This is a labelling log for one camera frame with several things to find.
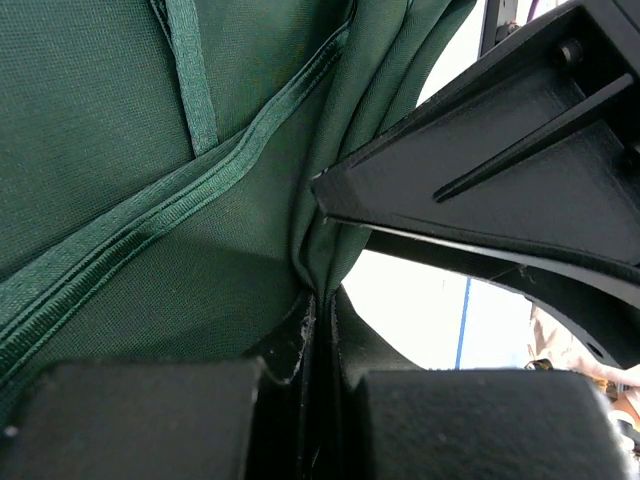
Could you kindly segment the dark green cloth napkin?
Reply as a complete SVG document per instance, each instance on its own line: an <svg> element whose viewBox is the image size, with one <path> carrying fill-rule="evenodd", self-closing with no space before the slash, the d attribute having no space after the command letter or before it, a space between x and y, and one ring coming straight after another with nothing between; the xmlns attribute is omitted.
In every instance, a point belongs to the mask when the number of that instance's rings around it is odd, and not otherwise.
<svg viewBox="0 0 640 480"><path fill-rule="evenodd" d="M310 179L417 104L470 1L5 1L1 422L46 366L236 356L368 232Z"/></svg>

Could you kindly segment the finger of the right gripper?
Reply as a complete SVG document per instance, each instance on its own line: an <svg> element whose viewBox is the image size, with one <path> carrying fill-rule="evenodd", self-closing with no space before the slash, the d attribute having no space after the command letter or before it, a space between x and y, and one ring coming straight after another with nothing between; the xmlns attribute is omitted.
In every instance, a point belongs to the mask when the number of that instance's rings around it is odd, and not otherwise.
<svg viewBox="0 0 640 480"><path fill-rule="evenodd" d="M639 5L570 1L312 183L347 222L639 263Z"/></svg>
<svg viewBox="0 0 640 480"><path fill-rule="evenodd" d="M520 293L554 315L609 364L639 363L639 310L592 286L525 264L374 232L367 248Z"/></svg>

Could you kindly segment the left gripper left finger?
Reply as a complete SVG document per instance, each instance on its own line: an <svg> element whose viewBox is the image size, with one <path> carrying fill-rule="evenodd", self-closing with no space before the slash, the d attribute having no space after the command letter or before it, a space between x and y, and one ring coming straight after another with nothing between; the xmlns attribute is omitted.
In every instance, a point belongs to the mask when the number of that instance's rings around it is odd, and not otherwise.
<svg viewBox="0 0 640 480"><path fill-rule="evenodd" d="M225 361L45 370L1 435L5 479L300 479L316 301Z"/></svg>

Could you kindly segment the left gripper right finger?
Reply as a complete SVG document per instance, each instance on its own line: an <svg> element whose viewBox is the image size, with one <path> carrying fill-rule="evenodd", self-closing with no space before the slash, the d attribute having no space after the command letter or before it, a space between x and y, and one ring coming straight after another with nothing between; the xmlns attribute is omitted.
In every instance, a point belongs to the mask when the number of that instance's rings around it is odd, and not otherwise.
<svg viewBox="0 0 640 480"><path fill-rule="evenodd" d="M337 293L332 450L344 479L631 479L608 407L565 371L423 370Z"/></svg>

